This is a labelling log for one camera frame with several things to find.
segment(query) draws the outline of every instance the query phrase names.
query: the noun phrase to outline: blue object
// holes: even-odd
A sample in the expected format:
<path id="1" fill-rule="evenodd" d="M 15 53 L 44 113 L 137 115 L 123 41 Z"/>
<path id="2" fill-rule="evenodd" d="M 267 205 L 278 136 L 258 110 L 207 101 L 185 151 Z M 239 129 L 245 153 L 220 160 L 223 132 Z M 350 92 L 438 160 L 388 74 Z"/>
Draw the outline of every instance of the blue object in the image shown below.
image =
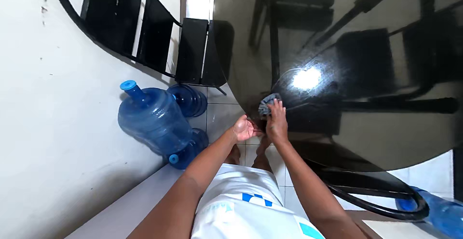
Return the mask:
<path id="1" fill-rule="evenodd" d="M 197 117 L 207 109 L 206 96 L 186 84 L 174 84 L 167 89 L 176 97 L 176 101 L 185 117 Z"/>
<path id="2" fill-rule="evenodd" d="M 184 170 L 190 165 L 194 158 L 209 145 L 207 134 L 194 128 L 193 135 L 187 146 L 178 153 L 169 156 L 169 163 L 178 170 Z"/>
<path id="3" fill-rule="evenodd" d="M 451 238 L 463 238 L 463 206 L 433 195 L 426 190 L 412 187 L 429 205 L 429 216 L 425 221 L 431 223 L 437 230 Z M 413 211 L 416 208 L 414 200 L 396 199 L 397 209 Z"/>
<path id="4" fill-rule="evenodd" d="M 159 88 L 142 90 L 132 80 L 122 83 L 121 89 L 129 95 L 119 106 L 123 131 L 159 155 L 176 153 L 189 144 L 193 130 L 173 95 Z"/>
<path id="5" fill-rule="evenodd" d="M 323 236 L 320 234 L 320 232 L 313 229 L 312 227 L 306 224 L 303 224 L 303 223 L 299 223 L 299 226 L 304 235 L 315 238 L 315 239 L 323 239 Z"/>
<path id="6" fill-rule="evenodd" d="M 134 88 L 136 86 L 136 82 L 133 81 L 133 80 L 127 80 L 125 82 L 123 82 L 122 84 L 120 84 L 120 88 L 124 91 L 127 91 L 127 90 L 130 90 L 132 88 Z"/>

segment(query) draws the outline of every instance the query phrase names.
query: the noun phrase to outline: round table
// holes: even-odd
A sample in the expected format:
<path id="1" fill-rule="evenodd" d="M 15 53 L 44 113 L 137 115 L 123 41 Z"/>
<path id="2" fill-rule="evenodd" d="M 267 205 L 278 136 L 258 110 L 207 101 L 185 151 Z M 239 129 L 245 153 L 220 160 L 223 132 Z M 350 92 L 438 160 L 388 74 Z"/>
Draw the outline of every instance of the round table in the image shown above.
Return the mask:
<path id="1" fill-rule="evenodd" d="M 261 128 L 281 95 L 289 139 L 316 163 L 383 171 L 463 140 L 462 0 L 214 0 L 236 100 Z M 232 29 L 231 54 L 220 30 Z"/>

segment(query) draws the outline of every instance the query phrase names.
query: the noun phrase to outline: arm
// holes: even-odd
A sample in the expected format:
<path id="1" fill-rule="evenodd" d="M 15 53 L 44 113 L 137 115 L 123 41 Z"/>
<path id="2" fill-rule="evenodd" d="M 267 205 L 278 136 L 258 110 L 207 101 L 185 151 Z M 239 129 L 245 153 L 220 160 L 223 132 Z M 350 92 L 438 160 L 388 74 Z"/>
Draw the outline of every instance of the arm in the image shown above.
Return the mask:
<path id="1" fill-rule="evenodd" d="M 327 186 L 299 156 L 287 138 L 286 108 L 281 101 L 269 105 L 267 135 L 286 164 L 294 189 L 304 211 L 327 238 L 366 239 L 362 231 L 339 205 Z"/>
<path id="2" fill-rule="evenodd" d="M 132 231 L 129 239 L 187 239 L 198 202 L 220 166 L 239 140 L 258 133 L 243 115 L 220 138 L 203 150 L 159 201 L 153 210 Z"/>

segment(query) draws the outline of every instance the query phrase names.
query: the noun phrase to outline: hand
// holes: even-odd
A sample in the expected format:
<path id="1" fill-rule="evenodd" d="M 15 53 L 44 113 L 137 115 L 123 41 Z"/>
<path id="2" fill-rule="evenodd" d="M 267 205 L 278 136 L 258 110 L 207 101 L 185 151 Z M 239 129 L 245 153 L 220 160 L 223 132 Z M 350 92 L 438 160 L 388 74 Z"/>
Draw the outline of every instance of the hand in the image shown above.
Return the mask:
<path id="1" fill-rule="evenodd" d="M 231 128 L 238 141 L 247 140 L 253 136 L 262 134 L 257 126 L 248 120 L 248 116 L 246 114 L 241 116 Z"/>
<path id="2" fill-rule="evenodd" d="M 267 105 L 272 111 L 272 115 L 267 115 L 267 127 L 265 131 L 269 138 L 275 142 L 284 142 L 288 140 L 288 123 L 286 122 L 286 108 L 283 102 L 276 99 L 273 105 Z"/>

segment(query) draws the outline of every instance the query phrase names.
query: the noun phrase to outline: white shirt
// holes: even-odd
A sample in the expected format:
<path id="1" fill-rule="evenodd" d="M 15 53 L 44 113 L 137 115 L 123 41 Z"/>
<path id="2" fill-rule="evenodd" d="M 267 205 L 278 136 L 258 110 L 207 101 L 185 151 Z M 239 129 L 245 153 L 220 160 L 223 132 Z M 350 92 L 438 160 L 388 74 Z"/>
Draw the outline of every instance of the white shirt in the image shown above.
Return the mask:
<path id="1" fill-rule="evenodd" d="M 307 219 L 283 207 L 275 176 L 223 164 L 202 196 L 193 239 L 325 239 Z"/>

